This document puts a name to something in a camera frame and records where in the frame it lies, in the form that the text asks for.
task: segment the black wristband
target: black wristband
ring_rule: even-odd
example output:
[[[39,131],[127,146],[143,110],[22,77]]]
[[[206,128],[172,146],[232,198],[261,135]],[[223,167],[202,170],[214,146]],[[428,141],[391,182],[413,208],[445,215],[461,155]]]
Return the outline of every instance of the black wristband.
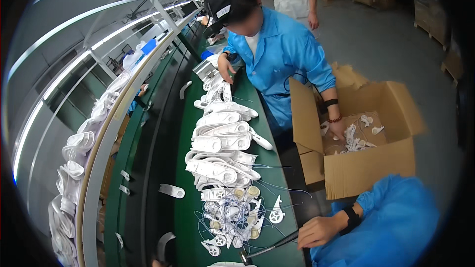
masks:
[[[350,233],[354,228],[361,224],[361,218],[353,210],[353,205],[348,205],[347,207],[343,208],[343,210],[348,215],[348,226],[340,231],[341,236]]]
[[[338,104],[338,99],[330,99],[330,100],[325,101],[326,107],[329,107],[330,105],[333,105],[333,104]]]

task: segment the blue work coat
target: blue work coat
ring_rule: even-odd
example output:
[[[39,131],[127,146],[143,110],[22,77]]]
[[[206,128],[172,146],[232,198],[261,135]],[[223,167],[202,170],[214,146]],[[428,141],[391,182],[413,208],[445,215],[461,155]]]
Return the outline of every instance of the blue work coat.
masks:
[[[229,32],[227,50],[238,53],[246,63],[246,74],[266,102],[274,136],[292,128],[289,77],[302,83],[307,79],[319,92],[335,87],[335,76],[325,60],[322,46],[302,24],[279,12],[262,7],[262,24],[256,58],[246,38]]]
[[[436,231],[434,198],[416,177],[389,175],[356,202],[363,208],[361,224],[311,248],[314,267],[412,266]],[[332,203],[330,216],[343,207]]]

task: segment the grey floor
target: grey floor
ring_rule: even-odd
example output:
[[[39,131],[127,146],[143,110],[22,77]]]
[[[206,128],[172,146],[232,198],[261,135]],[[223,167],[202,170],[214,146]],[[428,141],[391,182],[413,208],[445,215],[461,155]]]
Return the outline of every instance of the grey floor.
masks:
[[[263,0],[273,7],[273,0]],[[414,138],[416,175],[434,193],[442,216],[458,185],[463,153],[455,132],[455,88],[440,71],[442,45],[413,25],[407,11],[377,11],[351,0],[317,2],[320,37],[328,62],[350,64],[372,81],[406,84],[428,132]],[[329,211],[324,194],[322,212]]]

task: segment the hair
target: hair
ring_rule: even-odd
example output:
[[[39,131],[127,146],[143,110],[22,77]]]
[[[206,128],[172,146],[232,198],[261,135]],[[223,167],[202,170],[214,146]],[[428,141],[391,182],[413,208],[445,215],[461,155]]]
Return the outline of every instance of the hair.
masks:
[[[258,6],[258,0],[231,0],[231,12],[224,24],[233,24],[246,20]]]

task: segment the white t-shirt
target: white t-shirt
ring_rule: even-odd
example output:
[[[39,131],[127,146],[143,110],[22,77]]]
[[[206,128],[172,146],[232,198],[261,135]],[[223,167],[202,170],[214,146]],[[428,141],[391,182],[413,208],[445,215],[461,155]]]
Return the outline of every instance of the white t-shirt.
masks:
[[[249,46],[249,49],[251,49],[252,54],[254,56],[254,59],[256,58],[256,49],[258,48],[258,41],[259,41],[259,33],[254,35],[253,37],[247,37],[246,38],[247,45]]]

